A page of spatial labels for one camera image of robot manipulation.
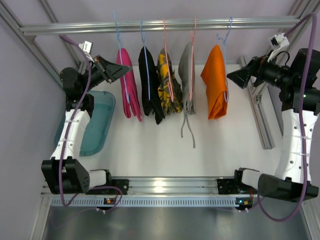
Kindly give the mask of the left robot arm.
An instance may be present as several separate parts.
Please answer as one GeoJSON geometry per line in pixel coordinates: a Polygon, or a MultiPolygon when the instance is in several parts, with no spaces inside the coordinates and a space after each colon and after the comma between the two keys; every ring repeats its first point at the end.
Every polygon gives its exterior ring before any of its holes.
{"type": "Polygon", "coordinates": [[[95,98],[89,90],[104,81],[123,77],[132,68],[110,62],[100,55],[87,64],[84,73],[64,68],[59,78],[66,95],[63,129],[50,159],[43,160],[41,171],[52,194],[85,194],[105,186],[111,179],[106,169],[88,170],[80,162],[85,130],[94,113],[95,98]]]}

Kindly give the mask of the pink trousers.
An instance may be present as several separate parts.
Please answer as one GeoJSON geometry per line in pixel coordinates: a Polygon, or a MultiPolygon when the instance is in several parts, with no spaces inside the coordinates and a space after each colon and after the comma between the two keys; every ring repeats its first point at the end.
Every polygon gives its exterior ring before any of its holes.
{"type": "Polygon", "coordinates": [[[137,85],[133,72],[133,65],[129,53],[125,48],[120,48],[117,53],[116,63],[130,67],[131,70],[120,78],[122,106],[124,115],[129,119],[131,116],[137,117],[142,122],[142,111],[138,98],[137,85]]]}

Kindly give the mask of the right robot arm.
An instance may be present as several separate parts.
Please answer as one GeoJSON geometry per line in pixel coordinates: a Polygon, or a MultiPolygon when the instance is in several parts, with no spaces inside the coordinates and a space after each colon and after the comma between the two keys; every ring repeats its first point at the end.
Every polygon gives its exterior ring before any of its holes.
{"type": "Polygon", "coordinates": [[[316,198],[319,187],[311,183],[311,175],[304,179],[303,157],[310,158],[311,141],[314,126],[320,113],[320,91],[313,84],[320,70],[320,52],[312,50],[306,84],[303,94],[303,107],[299,110],[300,88],[307,48],[301,48],[291,66],[268,61],[267,56],[253,57],[239,70],[227,74],[227,77],[241,89],[247,87],[250,78],[255,77],[254,86],[268,83],[280,89],[282,103],[283,137],[280,160],[273,175],[261,171],[240,168],[240,181],[257,189],[262,197],[289,202],[298,202],[306,183],[305,200],[316,198]]]}

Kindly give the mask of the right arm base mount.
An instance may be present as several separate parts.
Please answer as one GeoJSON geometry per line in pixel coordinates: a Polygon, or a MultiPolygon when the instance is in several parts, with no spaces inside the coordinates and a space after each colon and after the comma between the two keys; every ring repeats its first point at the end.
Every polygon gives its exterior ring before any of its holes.
{"type": "Polygon", "coordinates": [[[236,204],[238,207],[235,207],[235,210],[231,210],[231,212],[247,213],[257,205],[254,200],[257,190],[242,182],[244,170],[250,169],[240,167],[234,171],[233,177],[219,178],[217,180],[219,195],[249,195],[249,197],[237,197],[236,204]]]}

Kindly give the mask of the light blue wire hanger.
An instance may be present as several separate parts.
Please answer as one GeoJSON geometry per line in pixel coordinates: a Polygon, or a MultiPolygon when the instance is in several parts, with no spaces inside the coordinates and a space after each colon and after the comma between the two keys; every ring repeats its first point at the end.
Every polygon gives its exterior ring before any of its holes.
{"type": "MultiPolygon", "coordinates": [[[[118,23],[117,23],[117,14],[116,11],[113,10],[113,20],[115,23],[115,30],[116,30],[116,35],[117,35],[117,40],[118,40],[118,45],[119,45],[119,58],[120,58],[120,63],[121,65],[123,64],[123,59],[122,59],[122,47],[123,47],[123,43],[122,43],[122,39],[121,39],[121,35],[119,32],[119,27],[118,27],[118,23]]],[[[127,88],[127,81],[126,81],[126,76],[123,76],[123,82],[124,82],[124,88],[125,88],[125,96],[126,96],[126,100],[127,103],[130,104],[130,97],[129,97],[129,93],[128,93],[128,88],[127,88]]]]}

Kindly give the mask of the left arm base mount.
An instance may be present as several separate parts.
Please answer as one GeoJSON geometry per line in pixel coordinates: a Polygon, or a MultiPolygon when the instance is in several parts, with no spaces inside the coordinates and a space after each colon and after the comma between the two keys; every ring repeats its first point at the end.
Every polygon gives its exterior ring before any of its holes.
{"type": "Polygon", "coordinates": [[[128,189],[128,179],[113,179],[108,180],[104,185],[89,189],[86,195],[112,196],[105,197],[103,202],[105,206],[96,207],[98,212],[107,213],[113,211],[121,203],[123,196],[128,194],[128,189]]]}

